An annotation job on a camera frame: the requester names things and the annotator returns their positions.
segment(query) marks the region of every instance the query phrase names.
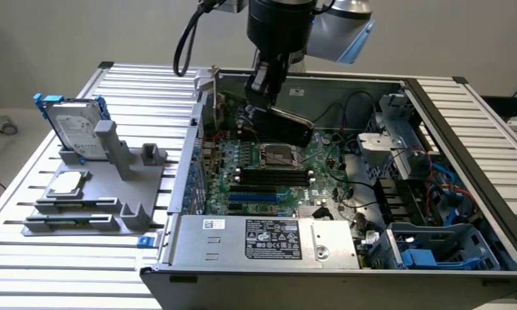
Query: blue drive bracket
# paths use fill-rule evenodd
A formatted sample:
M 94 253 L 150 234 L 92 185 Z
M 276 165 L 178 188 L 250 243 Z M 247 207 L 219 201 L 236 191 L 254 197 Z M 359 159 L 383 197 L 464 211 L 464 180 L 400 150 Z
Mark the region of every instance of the blue drive bracket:
M 63 156 L 64 161 L 67 160 L 67 162 L 70 163 L 75 163 L 80 161 L 80 163 L 84 163 L 87 159 L 79 154 L 76 154 L 70 147 L 67 147 L 67 143 L 63 141 L 60 132 L 54 125 L 54 121 L 51 119 L 51 115 L 48 114 L 48 110 L 54 107 L 54 105 L 60 103 L 98 103 L 99 110 L 100 110 L 100 118 L 103 120 L 111 120 L 111 114 L 107 108 L 106 99 L 102 96 L 98 96 L 94 99 L 78 99 L 78 98 L 67 99 L 63 95 L 59 95 L 59 94 L 44 96 L 42 93 L 38 93 L 34 96 L 34 101 L 44 119 L 48 120 L 48 122 L 51 123 L 56 136 L 62 141 L 63 149 L 60 152 L 63 152 L 64 155 L 67 156 L 66 158 Z

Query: hard drive label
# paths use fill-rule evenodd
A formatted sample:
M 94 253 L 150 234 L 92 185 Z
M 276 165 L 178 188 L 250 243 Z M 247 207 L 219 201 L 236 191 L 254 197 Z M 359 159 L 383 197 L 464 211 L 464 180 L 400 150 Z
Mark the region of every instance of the hard drive label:
M 302 260 L 299 221 L 247 220 L 246 256 L 251 260 Z
M 96 124 L 82 116 L 59 115 L 56 121 L 72 150 L 90 160 L 107 158 L 100 139 L 94 133 Z

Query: power supply label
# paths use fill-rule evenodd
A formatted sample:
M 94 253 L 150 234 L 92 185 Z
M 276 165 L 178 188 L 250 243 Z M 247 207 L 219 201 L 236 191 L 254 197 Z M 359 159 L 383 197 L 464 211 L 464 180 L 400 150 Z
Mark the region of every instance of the power supply label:
M 299 221 L 247 220 L 246 256 L 251 260 L 302 260 Z

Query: circuit board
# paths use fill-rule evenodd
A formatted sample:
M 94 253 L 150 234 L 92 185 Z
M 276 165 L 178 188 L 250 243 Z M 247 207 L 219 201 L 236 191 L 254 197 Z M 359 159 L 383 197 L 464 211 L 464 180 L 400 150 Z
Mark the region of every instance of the circuit board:
M 207 214 L 254 216 L 311 216 L 320 206 L 338 207 L 339 197 L 348 191 L 348 185 L 336 181 L 328 174 L 327 158 L 332 161 L 331 172 L 348 180 L 340 162 L 340 149 L 331 141 L 331 135 L 318 132 L 307 148 L 296 148 L 282 143 L 240 141 L 230 133 L 206 145 L 208 167 Z M 239 172 L 276 170 L 304 171 L 314 180 L 306 186 L 276 186 L 276 201 L 231 200 L 232 188 Z

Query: sticker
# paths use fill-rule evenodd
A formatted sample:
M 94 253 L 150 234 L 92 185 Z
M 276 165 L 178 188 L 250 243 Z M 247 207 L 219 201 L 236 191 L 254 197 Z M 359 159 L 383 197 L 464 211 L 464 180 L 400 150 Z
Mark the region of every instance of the sticker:
M 68 194 L 74 192 L 80 183 L 82 174 L 78 171 L 62 173 L 52 182 L 51 189 L 55 194 Z
M 303 88 L 291 88 L 290 95 L 303 97 L 304 96 L 304 89 Z
M 204 220 L 204 229 L 224 229 L 226 220 Z
M 302 260 L 299 221 L 247 220 L 246 256 L 251 260 Z
M 55 119 L 74 151 L 90 160 L 107 158 L 92 122 L 82 116 L 71 115 L 59 115 Z

